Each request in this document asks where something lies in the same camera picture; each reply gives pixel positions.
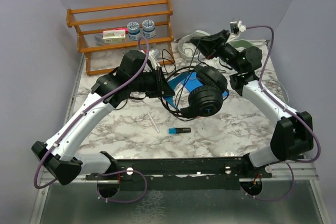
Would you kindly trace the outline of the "black blue headphones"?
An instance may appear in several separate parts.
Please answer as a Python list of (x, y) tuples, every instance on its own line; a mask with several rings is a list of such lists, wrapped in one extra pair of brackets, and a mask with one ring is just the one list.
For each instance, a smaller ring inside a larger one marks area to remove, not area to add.
[(188, 106), (179, 109), (174, 104), (174, 95), (160, 98), (163, 107), (181, 121), (191, 121), (197, 117), (209, 117), (222, 108), (225, 98), (223, 93), (229, 93), (227, 79), (212, 66), (195, 65), (174, 70), (167, 78), (169, 87), (173, 90), (180, 83), (188, 83), (190, 75), (195, 73), (196, 79), (202, 84), (194, 88), (188, 95)]

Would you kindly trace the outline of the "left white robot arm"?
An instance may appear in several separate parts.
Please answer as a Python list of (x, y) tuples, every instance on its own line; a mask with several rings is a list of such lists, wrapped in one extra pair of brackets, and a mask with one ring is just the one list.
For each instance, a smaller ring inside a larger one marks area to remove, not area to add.
[(33, 153), (62, 185), (83, 174), (99, 174), (104, 179), (115, 175), (114, 159), (106, 152), (81, 155), (78, 148), (96, 125), (110, 114), (132, 92), (145, 93), (148, 98), (173, 95), (164, 78), (153, 50), (130, 50), (120, 65), (100, 76), (77, 112), (46, 142), (37, 141)]

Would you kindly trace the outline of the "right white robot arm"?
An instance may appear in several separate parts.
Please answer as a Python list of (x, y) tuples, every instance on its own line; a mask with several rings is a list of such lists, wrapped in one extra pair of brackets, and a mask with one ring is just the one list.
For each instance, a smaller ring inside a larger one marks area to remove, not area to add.
[(262, 51), (255, 46), (238, 51), (229, 38), (230, 32), (222, 30), (214, 35), (193, 37), (190, 42), (206, 59), (219, 58), (235, 70), (229, 77), (231, 88), (255, 105), (275, 127), (269, 145), (244, 156), (247, 161), (241, 164), (241, 171), (246, 177), (254, 177), (261, 166), (312, 150), (316, 137), (312, 116), (283, 103), (263, 85), (262, 76), (256, 75), (257, 69), (266, 67)]

